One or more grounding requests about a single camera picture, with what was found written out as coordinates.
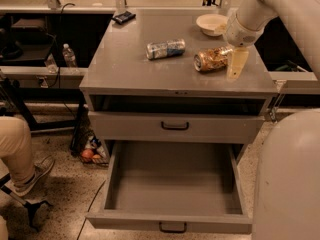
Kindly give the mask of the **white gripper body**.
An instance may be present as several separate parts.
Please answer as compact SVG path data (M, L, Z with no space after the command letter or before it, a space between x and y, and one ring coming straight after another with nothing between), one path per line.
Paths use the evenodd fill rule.
M264 29L250 30L240 23L238 15L233 12L228 18L224 33L225 41L234 47L252 46L262 35Z

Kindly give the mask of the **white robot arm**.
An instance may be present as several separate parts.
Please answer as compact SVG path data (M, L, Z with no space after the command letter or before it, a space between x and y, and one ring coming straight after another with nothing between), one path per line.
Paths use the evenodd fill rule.
M255 43L279 17L320 77L320 0L243 0L229 18L228 44ZM264 141L256 172L252 240L320 240L320 110L294 113Z

